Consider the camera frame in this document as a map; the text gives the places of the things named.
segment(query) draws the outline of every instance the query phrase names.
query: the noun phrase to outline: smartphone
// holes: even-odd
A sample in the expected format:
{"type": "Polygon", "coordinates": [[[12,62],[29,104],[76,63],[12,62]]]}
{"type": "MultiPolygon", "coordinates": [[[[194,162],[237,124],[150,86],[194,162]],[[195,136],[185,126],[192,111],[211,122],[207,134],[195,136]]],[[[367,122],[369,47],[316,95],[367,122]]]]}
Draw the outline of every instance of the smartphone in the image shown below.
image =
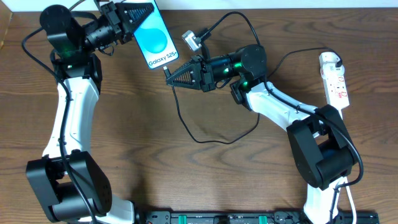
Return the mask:
{"type": "Polygon", "coordinates": [[[147,3],[154,5],[154,11],[134,32],[137,44],[150,69],[163,66],[178,59],[178,52],[175,48],[169,31],[160,15],[155,0],[127,0],[132,3],[147,3]]]}

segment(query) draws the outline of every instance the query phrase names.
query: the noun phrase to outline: white cable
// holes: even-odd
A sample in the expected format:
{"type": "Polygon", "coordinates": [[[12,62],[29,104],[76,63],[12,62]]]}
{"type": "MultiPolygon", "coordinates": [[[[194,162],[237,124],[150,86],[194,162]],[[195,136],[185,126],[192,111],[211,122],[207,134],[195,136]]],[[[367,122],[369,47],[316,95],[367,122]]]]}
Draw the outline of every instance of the white cable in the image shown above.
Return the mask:
{"type": "MultiPolygon", "coordinates": [[[[347,177],[344,177],[344,180],[346,183],[348,183],[347,177]]],[[[355,210],[353,196],[351,195],[349,186],[346,187],[346,191],[347,191],[347,195],[348,195],[349,204],[351,205],[351,211],[353,212],[353,224],[356,224],[356,210],[355,210]]]]}

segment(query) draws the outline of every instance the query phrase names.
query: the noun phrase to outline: green light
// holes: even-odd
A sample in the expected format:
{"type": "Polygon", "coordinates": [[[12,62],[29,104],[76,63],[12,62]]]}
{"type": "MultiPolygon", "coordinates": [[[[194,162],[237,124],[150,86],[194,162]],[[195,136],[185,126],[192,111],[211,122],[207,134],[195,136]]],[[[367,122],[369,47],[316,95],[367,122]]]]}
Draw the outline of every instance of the green light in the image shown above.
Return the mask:
{"type": "Polygon", "coordinates": [[[241,62],[236,63],[236,64],[234,64],[234,67],[235,67],[235,68],[240,68],[240,67],[242,67],[242,63],[241,63],[241,62]]]}

